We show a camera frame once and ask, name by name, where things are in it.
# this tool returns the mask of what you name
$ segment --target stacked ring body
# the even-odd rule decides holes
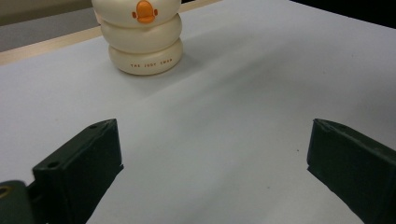
[[[181,0],[92,0],[111,61],[134,75],[173,67],[183,53]]]

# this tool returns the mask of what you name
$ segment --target gray floor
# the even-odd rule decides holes
[[[0,26],[0,51],[15,49],[97,26],[92,8]]]

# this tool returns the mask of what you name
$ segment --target black object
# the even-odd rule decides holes
[[[291,0],[311,7],[396,28],[394,1],[389,0]]]
[[[315,119],[307,162],[364,223],[396,223],[396,151],[345,125]]]
[[[35,166],[29,187],[0,183],[0,223],[86,223],[122,168],[117,121],[95,123]]]

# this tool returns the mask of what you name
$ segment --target white table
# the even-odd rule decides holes
[[[0,181],[119,122],[125,169],[89,223],[361,223],[306,171],[312,120],[395,148],[396,30],[278,0],[182,14],[182,61],[117,70],[102,37],[0,67]]]

